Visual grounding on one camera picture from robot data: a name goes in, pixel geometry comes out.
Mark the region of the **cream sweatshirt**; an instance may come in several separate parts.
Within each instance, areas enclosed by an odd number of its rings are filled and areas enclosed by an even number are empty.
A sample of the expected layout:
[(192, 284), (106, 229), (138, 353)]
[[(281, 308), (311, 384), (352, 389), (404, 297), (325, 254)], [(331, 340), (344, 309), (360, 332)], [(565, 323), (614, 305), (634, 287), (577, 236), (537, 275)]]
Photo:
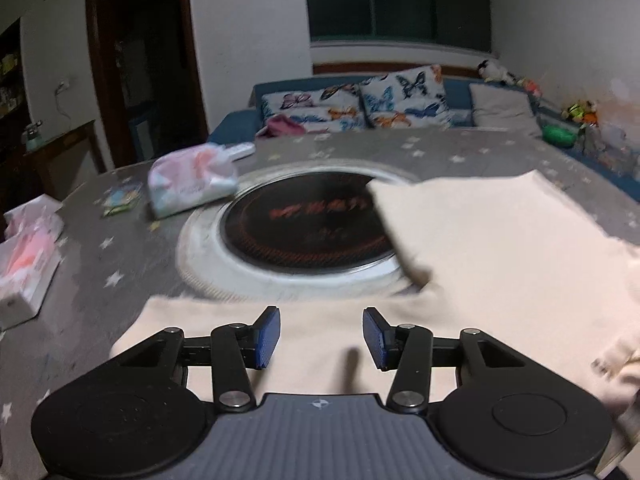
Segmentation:
[(362, 312), (439, 337), (475, 327), (600, 399), (616, 428), (607, 474), (639, 441), (639, 248), (605, 233), (536, 171), (513, 178), (376, 182), (375, 205), (404, 269), (407, 297), (280, 301), (281, 336), (259, 393), (386, 393)]

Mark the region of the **pink white tissue pack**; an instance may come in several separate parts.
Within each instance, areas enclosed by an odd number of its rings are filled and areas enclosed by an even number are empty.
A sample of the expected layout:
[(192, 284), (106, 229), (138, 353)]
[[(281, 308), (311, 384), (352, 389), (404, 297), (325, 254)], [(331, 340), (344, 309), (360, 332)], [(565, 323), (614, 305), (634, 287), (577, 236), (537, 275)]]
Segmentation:
[(153, 214), (163, 219), (234, 195), (239, 177), (227, 151), (205, 143), (153, 162), (148, 188)]

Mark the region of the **black round induction cooktop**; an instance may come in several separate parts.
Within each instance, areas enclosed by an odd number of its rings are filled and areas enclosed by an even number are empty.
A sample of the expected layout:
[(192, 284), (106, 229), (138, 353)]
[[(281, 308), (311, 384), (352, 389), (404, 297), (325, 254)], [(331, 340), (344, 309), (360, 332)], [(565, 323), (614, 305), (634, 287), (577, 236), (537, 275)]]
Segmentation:
[(255, 185), (224, 211), (221, 240), (235, 257), (274, 272), (340, 273), (385, 261), (394, 250), (367, 189), (372, 180), (321, 170)]

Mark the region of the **dark wooden side table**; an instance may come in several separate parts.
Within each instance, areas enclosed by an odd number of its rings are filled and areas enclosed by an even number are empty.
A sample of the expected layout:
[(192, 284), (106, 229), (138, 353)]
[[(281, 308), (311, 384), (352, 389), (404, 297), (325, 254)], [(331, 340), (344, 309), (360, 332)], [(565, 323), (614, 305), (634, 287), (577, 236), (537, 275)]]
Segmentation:
[(94, 120), (47, 140), (27, 152), (20, 169), (30, 197), (64, 200), (93, 177), (106, 173)]

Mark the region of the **white remote control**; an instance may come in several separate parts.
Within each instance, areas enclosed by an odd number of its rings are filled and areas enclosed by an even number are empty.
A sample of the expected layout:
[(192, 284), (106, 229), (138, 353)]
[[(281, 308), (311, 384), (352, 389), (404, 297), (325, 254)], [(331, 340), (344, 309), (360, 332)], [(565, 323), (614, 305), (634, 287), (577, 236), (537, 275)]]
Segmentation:
[(256, 153), (256, 145), (253, 142), (242, 142), (233, 145), (227, 145), (224, 148), (224, 154), (232, 162), (250, 157)]

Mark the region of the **green round toy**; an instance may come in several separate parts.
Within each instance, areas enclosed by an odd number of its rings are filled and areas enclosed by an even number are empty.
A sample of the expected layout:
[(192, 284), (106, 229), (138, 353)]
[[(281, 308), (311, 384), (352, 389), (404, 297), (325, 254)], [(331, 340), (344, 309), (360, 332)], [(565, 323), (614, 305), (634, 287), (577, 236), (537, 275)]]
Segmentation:
[(541, 127), (542, 140), (556, 148), (572, 148), (577, 141), (577, 133), (557, 125)]

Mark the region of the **glass kettle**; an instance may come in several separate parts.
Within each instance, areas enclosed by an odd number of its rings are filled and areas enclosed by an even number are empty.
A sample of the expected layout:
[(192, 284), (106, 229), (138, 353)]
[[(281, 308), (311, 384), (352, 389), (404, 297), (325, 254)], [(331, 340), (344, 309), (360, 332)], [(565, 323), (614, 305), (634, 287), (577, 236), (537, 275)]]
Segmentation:
[(28, 125), (23, 131), (22, 140), (27, 153), (38, 150), (38, 148), (43, 144), (42, 136), (40, 134), (41, 126), (42, 121), (38, 120), (38, 122), (33, 122)]

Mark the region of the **grey plain pillow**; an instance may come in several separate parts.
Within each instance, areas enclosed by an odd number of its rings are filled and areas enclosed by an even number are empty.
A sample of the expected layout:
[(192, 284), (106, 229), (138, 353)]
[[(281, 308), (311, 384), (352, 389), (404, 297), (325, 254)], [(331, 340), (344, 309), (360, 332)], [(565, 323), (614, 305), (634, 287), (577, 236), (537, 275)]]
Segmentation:
[(501, 128), (523, 136), (540, 136), (541, 130), (526, 93), (489, 84), (470, 84), (474, 125)]

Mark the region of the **yellow orange plush toys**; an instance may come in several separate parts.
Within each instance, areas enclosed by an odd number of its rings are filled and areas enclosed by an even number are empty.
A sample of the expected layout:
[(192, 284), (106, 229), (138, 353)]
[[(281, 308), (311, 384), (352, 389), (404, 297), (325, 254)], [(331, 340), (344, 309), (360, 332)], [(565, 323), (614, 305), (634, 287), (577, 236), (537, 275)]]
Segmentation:
[(579, 100), (562, 110), (561, 116), (569, 122), (576, 124), (597, 125), (597, 103), (588, 100)]

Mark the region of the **pink garment on sofa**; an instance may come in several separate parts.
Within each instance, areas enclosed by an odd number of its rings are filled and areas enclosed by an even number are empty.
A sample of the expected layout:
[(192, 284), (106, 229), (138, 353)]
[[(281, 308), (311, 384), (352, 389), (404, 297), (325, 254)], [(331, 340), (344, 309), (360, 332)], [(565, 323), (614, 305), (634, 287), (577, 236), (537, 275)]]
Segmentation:
[(265, 125), (255, 133), (255, 138), (280, 138), (280, 136), (303, 136), (306, 129), (288, 116), (279, 114), (269, 117)]

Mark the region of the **right butterfly pillow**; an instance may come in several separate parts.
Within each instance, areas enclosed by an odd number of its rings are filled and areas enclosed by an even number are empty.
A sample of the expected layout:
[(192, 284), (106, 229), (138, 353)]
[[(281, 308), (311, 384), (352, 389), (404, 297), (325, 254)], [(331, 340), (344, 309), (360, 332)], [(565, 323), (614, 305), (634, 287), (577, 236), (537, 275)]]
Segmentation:
[(424, 65), (361, 81), (367, 120), (374, 128), (450, 127), (442, 68)]

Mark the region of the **butterfly pillow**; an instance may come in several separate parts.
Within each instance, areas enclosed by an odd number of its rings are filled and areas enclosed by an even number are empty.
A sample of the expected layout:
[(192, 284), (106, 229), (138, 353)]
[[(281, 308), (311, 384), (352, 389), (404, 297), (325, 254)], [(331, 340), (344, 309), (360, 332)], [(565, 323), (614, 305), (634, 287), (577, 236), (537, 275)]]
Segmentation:
[(450, 127), (442, 68), (424, 65), (361, 81), (367, 120), (374, 128)]
[(267, 93), (260, 100), (262, 116), (292, 118), (306, 133), (334, 133), (367, 128), (360, 93), (353, 84), (319, 90), (288, 90)]

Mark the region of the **black white plush toy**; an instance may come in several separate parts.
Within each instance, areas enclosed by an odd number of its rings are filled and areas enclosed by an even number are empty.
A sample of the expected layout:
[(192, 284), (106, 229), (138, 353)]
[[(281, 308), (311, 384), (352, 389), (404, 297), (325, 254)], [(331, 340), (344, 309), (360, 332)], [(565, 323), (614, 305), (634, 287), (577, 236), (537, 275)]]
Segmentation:
[(484, 60), (477, 66), (478, 74), (485, 82), (495, 82), (504, 86), (515, 86), (518, 80), (496, 60)]

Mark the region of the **left butterfly pillow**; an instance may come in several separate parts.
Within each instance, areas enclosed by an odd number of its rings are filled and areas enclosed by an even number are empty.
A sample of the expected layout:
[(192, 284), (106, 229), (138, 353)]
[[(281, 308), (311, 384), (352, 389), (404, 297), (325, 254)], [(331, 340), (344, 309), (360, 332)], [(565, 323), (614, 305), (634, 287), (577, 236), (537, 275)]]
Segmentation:
[(367, 128), (360, 93), (353, 84), (319, 90), (288, 90), (267, 93), (260, 100), (262, 116), (292, 118), (306, 133), (334, 133)]

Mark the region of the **dark window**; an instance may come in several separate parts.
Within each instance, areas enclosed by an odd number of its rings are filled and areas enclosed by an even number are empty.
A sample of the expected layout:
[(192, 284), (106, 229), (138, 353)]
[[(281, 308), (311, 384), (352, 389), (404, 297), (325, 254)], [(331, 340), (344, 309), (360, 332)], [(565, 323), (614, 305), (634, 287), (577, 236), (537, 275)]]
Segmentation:
[(307, 0), (311, 39), (491, 50), (490, 0)]

